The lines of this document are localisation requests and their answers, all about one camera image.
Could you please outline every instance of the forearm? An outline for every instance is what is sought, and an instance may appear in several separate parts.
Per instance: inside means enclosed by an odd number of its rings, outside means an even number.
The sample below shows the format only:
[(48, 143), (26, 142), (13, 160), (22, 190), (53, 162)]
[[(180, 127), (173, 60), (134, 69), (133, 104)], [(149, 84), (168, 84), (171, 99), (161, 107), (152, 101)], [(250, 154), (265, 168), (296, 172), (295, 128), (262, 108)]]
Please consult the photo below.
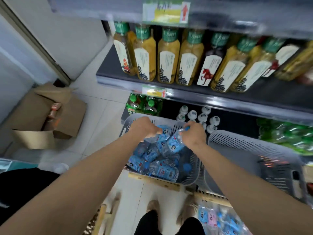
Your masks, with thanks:
[(313, 211), (309, 206), (249, 174), (207, 145), (193, 151), (253, 235), (311, 233)]
[(81, 234), (142, 138), (129, 131), (80, 161), (6, 221), (0, 234)]

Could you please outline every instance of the price tag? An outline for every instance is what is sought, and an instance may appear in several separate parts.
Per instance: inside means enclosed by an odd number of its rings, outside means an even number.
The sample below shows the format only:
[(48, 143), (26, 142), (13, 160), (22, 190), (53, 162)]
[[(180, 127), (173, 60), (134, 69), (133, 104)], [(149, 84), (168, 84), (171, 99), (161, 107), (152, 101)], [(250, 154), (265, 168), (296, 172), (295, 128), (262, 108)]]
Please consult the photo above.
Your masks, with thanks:
[(190, 2), (182, 0), (147, 0), (142, 5), (142, 20), (167, 24), (187, 24)]
[(165, 88), (152, 88), (152, 87), (142, 87), (142, 93), (144, 95), (156, 96), (156, 97), (163, 97), (166, 96), (166, 89)]

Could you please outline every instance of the hand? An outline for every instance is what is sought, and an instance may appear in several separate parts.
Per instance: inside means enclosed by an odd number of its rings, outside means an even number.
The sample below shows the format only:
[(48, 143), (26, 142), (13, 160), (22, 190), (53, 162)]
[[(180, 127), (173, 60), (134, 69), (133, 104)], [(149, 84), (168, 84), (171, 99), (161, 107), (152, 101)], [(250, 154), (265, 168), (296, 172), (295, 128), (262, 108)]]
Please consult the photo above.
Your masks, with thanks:
[(191, 150), (202, 144), (206, 144), (207, 135), (200, 123), (190, 121), (185, 124), (185, 127), (190, 126), (190, 129), (182, 132), (182, 142)]
[(145, 138), (151, 138), (156, 134), (162, 134), (162, 129), (155, 126), (147, 116), (136, 119), (131, 124), (129, 131), (131, 130), (140, 135), (141, 142), (143, 142)]

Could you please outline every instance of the foot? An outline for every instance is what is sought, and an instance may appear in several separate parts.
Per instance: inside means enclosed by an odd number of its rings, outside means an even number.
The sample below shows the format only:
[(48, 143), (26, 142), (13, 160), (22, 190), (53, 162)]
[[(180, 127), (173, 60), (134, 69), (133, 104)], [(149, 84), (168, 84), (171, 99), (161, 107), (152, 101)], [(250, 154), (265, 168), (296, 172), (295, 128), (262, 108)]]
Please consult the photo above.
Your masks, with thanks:
[(197, 205), (195, 202), (195, 198), (192, 195), (188, 195), (183, 205), (183, 208), (176, 220), (176, 224), (178, 226), (182, 226), (184, 221), (187, 218), (193, 217), (196, 214), (196, 212), (197, 212)]
[(150, 212), (151, 210), (155, 210), (157, 213), (157, 220), (158, 220), (158, 229), (160, 230), (160, 205), (157, 200), (151, 200), (147, 206), (147, 212)]

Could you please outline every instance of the red arrow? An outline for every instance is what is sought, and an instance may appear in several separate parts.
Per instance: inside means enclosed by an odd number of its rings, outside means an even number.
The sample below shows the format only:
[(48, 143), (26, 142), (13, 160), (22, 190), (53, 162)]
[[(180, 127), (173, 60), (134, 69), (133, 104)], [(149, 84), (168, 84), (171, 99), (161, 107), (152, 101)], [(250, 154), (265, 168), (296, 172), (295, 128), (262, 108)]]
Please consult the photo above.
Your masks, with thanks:
[(188, 11), (188, 7), (187, 7), (187, 5), (185, 5), (184, 8), (182, 9), (182, 21), (184, 21), (186, 19), (187, 11)]

